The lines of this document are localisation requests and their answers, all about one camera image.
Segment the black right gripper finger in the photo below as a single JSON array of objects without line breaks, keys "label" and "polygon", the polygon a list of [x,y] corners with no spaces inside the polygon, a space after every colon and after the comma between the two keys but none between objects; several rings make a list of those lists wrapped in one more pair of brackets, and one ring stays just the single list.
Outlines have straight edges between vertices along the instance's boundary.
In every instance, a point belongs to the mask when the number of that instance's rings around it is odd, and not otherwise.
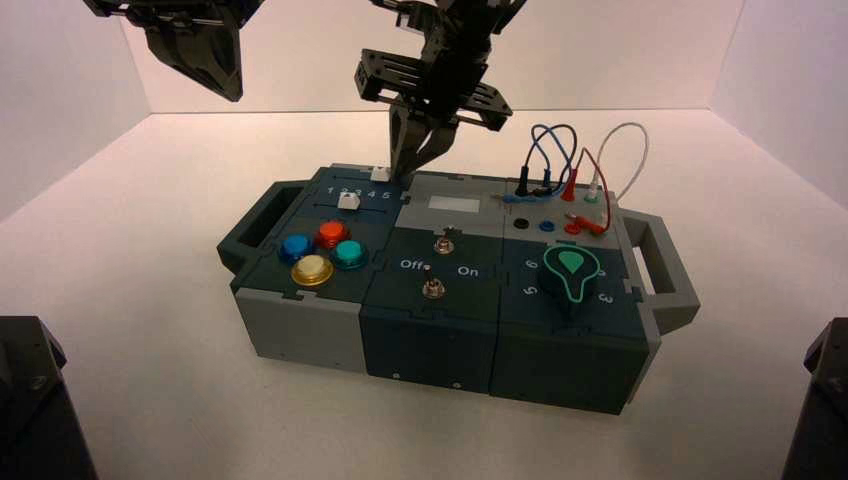
[{"label": "black right gripper finger", "polygon": [[401,150],[401,177],[405,178],[416,170],[445,154],[453,145],[458,123],[448,123],[430,129],[420,123],[407,127]]},{"label": "black right gripper finger", "polygon": [[393,105],[390,108],[390,154],[392,180],[407,182],[420,146],[420,119],[411,109]]}]

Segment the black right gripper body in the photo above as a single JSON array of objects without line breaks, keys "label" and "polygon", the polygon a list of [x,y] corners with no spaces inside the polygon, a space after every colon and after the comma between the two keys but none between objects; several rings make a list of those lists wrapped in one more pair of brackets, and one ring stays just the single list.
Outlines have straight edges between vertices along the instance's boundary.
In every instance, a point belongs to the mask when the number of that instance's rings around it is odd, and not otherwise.
[{"label": "black right gripper body", "polygon": [[489,33],[447,19],[400,19],[398,24],[423,35],[420,56],[364,49],[354,75],[360,98],[501,130],[512,110],[496,88],[482,82]]}]

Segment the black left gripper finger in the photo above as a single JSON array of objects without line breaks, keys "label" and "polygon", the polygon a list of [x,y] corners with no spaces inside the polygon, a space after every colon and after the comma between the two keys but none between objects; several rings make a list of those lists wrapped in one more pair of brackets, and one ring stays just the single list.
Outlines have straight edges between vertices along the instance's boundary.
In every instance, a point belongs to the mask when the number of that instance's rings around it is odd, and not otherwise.
[{"label": "black left gripper finger", "polygon": [[243,96],[241,23],[235,18],[201,19],[198,82],[229,102]]},{"label": "black left gripper finger", "polygon": [[159,25],[146,29],[145,36],[149,50],[160,62],[200,84],[200,32],[200,25],[188,28]]}]

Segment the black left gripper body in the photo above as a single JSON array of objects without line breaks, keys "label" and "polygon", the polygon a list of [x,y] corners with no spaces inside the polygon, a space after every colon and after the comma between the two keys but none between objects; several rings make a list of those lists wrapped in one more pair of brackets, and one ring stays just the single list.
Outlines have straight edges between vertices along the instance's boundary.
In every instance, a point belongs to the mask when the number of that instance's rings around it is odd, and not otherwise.
[{"label": "black left gripper body", "polygon": [[240,29],[259,10],[263,0],[84,0],[98,17],[120,16],[137,27],[159,24]]}]

